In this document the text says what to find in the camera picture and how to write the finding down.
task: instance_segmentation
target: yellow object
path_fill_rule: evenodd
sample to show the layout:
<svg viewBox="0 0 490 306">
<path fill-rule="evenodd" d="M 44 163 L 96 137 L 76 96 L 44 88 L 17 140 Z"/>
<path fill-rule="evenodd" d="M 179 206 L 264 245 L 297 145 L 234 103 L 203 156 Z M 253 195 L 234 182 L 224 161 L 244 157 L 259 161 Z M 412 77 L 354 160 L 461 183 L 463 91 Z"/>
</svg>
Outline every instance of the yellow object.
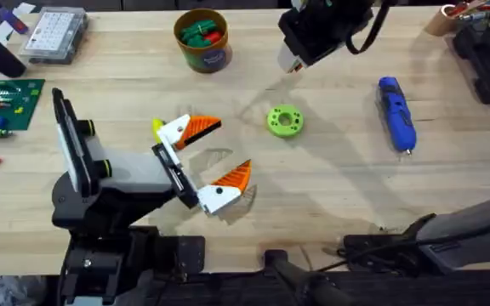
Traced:
<svg viewBox="0 0 490 306">
<path fill-rule="evenodd" d="M 160 144 L 162 141 L 160 140 L 160 137 L 158 137 L 158 130 L 163 127 L 163 121 L 158 119 L 158 118 L 154 118 L 152 119 L 152 135 L 154 136 L 154 140 L 156 140 L 157 144 Z"/>
</svg>

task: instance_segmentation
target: teal object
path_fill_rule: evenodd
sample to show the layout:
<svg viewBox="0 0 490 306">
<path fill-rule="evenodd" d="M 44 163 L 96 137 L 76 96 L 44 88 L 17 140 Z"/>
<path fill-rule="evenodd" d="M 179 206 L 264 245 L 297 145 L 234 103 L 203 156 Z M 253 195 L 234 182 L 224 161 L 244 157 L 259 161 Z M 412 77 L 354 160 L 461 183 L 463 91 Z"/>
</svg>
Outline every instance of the teal object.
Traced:
<svg viewBox="0 0 490 306">
<path fill-rule="evenodd" d="M 181 30 L 181 40 L 183 43 L 188 42 L 189 39 L 193 38 L 196 35 L 205 35 L 211 31 L 217 29 L 217 25 L 212 20 L 200 20 L 195 22 L 193 25 L 186 27 Z"/>
<path fill-rule="evenodd" d="M 304 128 L 304 116 L 293 105 L 279 105 L 266 118 L 268 130 L 280 138 L 294 137 Z"/>
<path fill-rule="evenodd" d="M 205 48 L 211 46 L 211 42 L 207 39 L 203 39 L 203 36 L 201 35 L 196 35 L 189 39 L 188 42 L 186 42 L 186 45 L 192 48 Z"/>
</svg>

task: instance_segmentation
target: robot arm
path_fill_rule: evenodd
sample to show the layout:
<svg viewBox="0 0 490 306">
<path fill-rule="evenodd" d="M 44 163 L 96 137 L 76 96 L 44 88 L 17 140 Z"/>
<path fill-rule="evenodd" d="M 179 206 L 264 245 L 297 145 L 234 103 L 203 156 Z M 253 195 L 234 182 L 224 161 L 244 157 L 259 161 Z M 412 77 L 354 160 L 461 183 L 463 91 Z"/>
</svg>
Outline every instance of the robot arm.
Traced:
<svg viewBox="0 0 490 306">
<path fill-rule="evenodd" d="M 352 36 L 362 31 L 373 18 L 374 0 L 301 0 L 279 19 L 285 35 L 278 56 L 286 72 L 308 67 L 341 48 L 344 44 L 353 54 L 366 51 L 375 40 L 391 5 L 396 0 L 384 0 L 363 46 L 358 49 Z"/>
</svg>

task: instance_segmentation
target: white plastic part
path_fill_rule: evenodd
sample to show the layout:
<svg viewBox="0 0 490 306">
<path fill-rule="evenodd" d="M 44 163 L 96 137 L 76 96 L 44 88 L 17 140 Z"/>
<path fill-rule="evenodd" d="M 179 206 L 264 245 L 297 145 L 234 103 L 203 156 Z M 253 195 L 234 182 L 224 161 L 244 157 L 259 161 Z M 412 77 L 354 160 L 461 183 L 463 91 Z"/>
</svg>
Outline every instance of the white plastic part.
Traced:
<svg viewBox="0 0 490 306">
<path fill-rule="evenodd" d="M 73 167 L 73 161 L 71 160 L 71 153 L 67 147 L 66 138 L 64 132 L 61 130 L 61 126 L 58 124 L 58 140 L 60 142 L 61 150 L 64 152 L 64 161 L 66 162 L 67 172 L 69 173 L 69 179 L 75 192 L 78 192 L 78 178 L 77 170 Z"/>
<path fill-rule="evenodd" d="M 242 195 L 239 188 L 207 185 L 197 192 L 197 198 L 203 211 L 215 214 L 220 208 L 232 204 Z"/>
<path fill-rule="evenodd" d="M 303 68 L 307 67 L 307 65 L 304 64 L 298 56 L 294 55 L 293 52 L 290 51 L 290 48 L 288 48 L 286 43 L 283 43 L 281 49 L 279 50 L 279 55 L 277 55 L 277 63 L 279 63 L 281 69 L 287 73 L 294 72 L 294 69 L 296 69 L 296 67 L 298 67 L 300 64 L 303 66 Z"/>
<path fill-rule="evenodd" d="M 158 137 L 169 154 L 169 158 L 176 165 L 180 165 L 180 160 L 175 154 L 173 144 L 178 142 L 185 133 L 186 126 L 191 121 L 190 115 L 183 115 L 158 129 Z"/>
</svg>

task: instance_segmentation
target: orange object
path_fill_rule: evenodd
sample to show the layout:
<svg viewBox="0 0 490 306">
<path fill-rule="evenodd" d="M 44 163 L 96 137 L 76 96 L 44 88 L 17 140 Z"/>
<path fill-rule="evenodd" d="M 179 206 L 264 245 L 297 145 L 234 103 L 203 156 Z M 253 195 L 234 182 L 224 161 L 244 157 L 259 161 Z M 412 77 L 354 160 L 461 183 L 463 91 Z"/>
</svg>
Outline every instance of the orange object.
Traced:
<svg viewBox="0 0 490 306">
<path fill-rule="evenodd" d="M 224 177 L 212 183 L 215 186 L 236 187 L 241 192 L 245 191 L 251 178 L 251 160 L 245 161 L 234 170 L 228 172 Z"/>
<path fill-rule="evenodd" d="M 219 118 L 213 116 L 191 116 L 183 136 L 175 143 L 175 149 L 183 150 L 187 145 L 200 139 L 208 133 L 213 132 L 215 128 L 220 128 L 222 122 Z"/>
</svg>

